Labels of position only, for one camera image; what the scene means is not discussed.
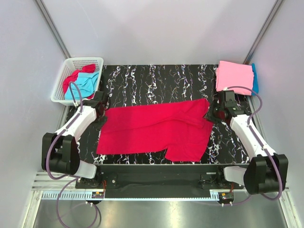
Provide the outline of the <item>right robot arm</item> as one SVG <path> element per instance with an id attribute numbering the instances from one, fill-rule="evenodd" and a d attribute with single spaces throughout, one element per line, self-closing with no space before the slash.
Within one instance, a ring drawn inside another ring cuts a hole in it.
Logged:
<path id="1" fill-rule="evenodd" d="M 285 190 L 288 158 L 278 154 L 255 127 L 252 118 L 257 111 L 249 113 L 238 106 L 235 86 L 218 92 L 204 118 L 214 124 L 226 123 L 240 139 L 248 153 L 250 163 L 246 168 L 230 165 L 215 177 L 220 188 L 232 183 L 244 186 L 250 195 L 261 194 L 271 199 L 269 193 L 277 193 L 273 200 L 281 197 Z"/>

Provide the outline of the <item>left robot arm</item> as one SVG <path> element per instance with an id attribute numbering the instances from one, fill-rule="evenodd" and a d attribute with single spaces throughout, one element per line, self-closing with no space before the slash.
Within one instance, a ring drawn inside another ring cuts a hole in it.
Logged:
<path id="1" fill-rule="evenodd" d="M 92 188 L 98 188 L 103 181 L 97 173 L 97 166 L 80 159 L 77 142 L 87 127 L 105 124 L 105 112 L 111 100 L 107 93 L 98 91 L 94 98 L 84 99 L 75 114 L 55 133 L 46 133 L 42 138 L 41 167 L 53 180 L 65 176 L 86 178 Z"/>

